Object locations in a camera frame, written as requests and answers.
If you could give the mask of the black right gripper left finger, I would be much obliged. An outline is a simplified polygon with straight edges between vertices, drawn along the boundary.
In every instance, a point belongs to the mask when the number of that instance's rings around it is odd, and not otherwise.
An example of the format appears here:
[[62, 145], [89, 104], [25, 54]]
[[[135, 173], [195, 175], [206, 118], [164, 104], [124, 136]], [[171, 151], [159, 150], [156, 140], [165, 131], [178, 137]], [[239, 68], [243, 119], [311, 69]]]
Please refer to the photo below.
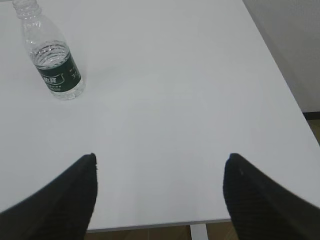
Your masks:
[[97, 158], [86, 154], [42, 189], [1, 212], [0, 238], [83, 240], [97, 195]]

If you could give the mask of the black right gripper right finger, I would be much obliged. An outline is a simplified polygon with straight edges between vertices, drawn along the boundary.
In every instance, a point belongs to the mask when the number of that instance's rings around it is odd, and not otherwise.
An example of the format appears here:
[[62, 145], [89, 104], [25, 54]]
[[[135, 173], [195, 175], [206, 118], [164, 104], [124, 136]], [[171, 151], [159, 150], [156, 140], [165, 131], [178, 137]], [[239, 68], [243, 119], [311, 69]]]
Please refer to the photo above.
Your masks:
[[230, 154], [223, 196], [240, 240], [318, 240], [320, 209], [288, 191], [238, 153]]

